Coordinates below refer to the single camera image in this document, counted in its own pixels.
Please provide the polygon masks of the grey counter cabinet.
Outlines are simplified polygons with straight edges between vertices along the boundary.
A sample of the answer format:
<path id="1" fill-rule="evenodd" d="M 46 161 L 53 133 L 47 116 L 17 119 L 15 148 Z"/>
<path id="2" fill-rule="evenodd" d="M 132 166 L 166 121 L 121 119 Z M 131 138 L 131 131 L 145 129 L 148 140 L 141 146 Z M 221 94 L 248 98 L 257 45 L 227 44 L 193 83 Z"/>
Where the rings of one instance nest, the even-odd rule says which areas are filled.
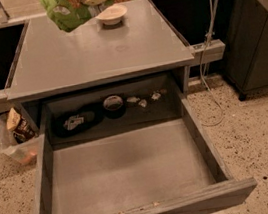
<path id="1" fill-rule="evenodd" d="M 188 89 L 193 55 L 149 0 L 129 1 L 118 28 L 96 19 L 71 33 L 48 17 L 29 20 L 8 91 L 14 104 L 172 70 Z"/>

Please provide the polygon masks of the dark grey side cabinet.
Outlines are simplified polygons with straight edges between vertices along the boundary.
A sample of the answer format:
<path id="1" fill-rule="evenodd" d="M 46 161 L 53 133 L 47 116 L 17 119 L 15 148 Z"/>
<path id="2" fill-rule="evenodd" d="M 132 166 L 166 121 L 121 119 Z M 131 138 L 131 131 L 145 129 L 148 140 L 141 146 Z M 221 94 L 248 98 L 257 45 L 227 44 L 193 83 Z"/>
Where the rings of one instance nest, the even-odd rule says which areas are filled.
<path id="1" fill-rule="evenodd" d="M 225 75 L 244 101 L 268 88 L 268 11 L 258 0 L 235 0 L 231 13 Z"/>

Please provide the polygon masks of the crumpled white wrapper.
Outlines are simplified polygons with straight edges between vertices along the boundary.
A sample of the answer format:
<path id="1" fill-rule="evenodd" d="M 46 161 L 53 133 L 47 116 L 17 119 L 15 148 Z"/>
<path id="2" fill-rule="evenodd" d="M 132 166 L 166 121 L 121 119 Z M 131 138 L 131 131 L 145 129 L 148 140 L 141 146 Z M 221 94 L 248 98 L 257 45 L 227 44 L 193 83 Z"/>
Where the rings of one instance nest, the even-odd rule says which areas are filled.
<path id="1" fill-rule="evenodd" d="M 142 108 L 146 107 L 148 105 L 146 99 L 140 100 L 138 103 Z"/>

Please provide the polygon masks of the brown snack bag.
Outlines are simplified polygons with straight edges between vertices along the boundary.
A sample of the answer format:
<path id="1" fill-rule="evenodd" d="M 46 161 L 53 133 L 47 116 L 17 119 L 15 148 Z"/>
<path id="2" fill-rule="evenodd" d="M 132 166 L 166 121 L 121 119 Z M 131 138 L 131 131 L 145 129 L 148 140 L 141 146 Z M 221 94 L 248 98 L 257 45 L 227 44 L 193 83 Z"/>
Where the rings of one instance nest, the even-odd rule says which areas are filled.
<path id="1" fill-rule="evenodd" d="M 27 120 L 14 108 L 11 108 L 7 116 L 6 127 L 16 139 L 17 143 L 25 143 L 35 137 L 36 132 L 28 124 Z"/>

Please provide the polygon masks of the black round tape roll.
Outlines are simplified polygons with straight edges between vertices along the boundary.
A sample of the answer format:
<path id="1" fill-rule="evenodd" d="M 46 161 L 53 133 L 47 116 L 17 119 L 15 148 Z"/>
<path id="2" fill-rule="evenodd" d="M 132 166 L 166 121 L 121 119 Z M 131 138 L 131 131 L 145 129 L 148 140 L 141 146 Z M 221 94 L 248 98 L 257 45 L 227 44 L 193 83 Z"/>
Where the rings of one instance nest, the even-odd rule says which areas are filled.
<path id="1" fill-rule="evenodd" d="M 125 104 L 119 95 L 106 97 L 103 104 L 103 111 L 110 119 L 117 119 L 125 114 Z"/>

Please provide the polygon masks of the black pouch with label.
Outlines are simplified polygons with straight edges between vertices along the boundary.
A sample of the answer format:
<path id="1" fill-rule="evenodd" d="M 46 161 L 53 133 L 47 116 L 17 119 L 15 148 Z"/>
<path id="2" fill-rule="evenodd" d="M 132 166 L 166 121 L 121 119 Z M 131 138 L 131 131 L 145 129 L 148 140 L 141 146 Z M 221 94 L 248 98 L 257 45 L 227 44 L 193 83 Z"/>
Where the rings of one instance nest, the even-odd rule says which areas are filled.
<path id="1" fill-rule="evenodd" d="M 100 103 L 86 104 L 74 112 L 63 113 L 51 123 L 54 135 L 68 138 L 100 124 L 104 119 Z"/>

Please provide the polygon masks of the green rice chip bag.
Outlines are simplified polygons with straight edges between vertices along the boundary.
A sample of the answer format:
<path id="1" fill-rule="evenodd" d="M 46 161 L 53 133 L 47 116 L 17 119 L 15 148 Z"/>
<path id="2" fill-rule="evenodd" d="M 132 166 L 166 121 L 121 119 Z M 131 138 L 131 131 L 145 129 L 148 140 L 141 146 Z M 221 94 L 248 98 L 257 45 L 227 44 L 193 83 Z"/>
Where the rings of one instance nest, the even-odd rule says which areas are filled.
<path id="1" fill-rule="evenodd" d="M 116 3 L 129 2 L 130 0 L 107 0 L 103 3 L 86 5 L 84 0 L 40 0 L 46 14 L 56 26 L 65 32 L 72 32 L 80 25 L 91 20 L 105 8 Z"/>

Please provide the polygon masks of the metal pole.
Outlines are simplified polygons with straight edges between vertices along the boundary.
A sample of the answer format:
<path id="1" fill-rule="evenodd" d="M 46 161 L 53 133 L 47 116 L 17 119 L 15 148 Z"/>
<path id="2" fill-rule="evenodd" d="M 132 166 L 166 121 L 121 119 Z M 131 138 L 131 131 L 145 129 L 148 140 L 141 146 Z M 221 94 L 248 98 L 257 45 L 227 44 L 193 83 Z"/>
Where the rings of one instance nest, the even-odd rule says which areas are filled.
<path id="1" fill-rule="evenodd" d="M 216 12 L 218 10 L 218 3 L 219 0 L 209 0 L 210 2 L 210 24 L 209 24 L 209 29 L 205 37 L 205 46 L 209 46 L 209 44 L 212 41 L 212 36 L 213 36 L 213 30 L 214 30 L 214 23 L 215 23 L 215 17 L 216 17 Z"/>

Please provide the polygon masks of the grey open drawer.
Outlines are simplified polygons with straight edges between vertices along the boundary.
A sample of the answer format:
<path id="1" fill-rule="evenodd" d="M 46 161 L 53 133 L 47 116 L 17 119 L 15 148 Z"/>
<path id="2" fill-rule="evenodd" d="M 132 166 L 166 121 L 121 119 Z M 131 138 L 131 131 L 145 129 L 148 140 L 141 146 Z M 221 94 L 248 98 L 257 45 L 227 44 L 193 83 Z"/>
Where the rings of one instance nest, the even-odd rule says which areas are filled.
<path id="1" fill-rule="evenodd" d="M 54 135 L 55 118 L 111 95 L 124 100 L 119 119 Z M 167 73 L 48 100 L 41 118 L 33 214 L 210 214 L 256 187 L 234 179 Z"/>

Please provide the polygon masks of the white bowl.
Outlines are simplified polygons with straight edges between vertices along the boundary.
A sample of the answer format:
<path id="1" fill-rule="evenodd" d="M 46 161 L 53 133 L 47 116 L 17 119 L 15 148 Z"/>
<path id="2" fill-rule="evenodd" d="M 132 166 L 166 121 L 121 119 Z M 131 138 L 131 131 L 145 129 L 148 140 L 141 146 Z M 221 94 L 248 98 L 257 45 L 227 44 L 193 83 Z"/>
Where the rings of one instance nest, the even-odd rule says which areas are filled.
<path id="1" fill-rule="evenodd" d="M 99 20 L 104 25 L 116 25 L 123 17 L 126 15 L 128 11 L 128 8 L 126 8 L 125 5 L 112 5 L 109 8 L 106 8 L 103 12 L 99 13 L 97 17 L 97 20 Z"/>

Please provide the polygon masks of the clear plastic bin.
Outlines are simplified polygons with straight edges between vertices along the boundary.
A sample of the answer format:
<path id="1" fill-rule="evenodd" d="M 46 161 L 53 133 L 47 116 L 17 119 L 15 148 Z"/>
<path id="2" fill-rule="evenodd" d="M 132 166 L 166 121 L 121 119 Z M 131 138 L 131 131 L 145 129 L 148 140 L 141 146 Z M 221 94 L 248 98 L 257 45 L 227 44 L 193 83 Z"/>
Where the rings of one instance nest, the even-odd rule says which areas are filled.
<path id="1" fill-rule="evenodd" d="M 17 142 L 13 134 L 7 130 L 6 119 L 7 114 L 0 115 L 0 153 L 26 165 L 36 158 L 39 148 L 38 140 L 34 138 L 25 143 Z"/>

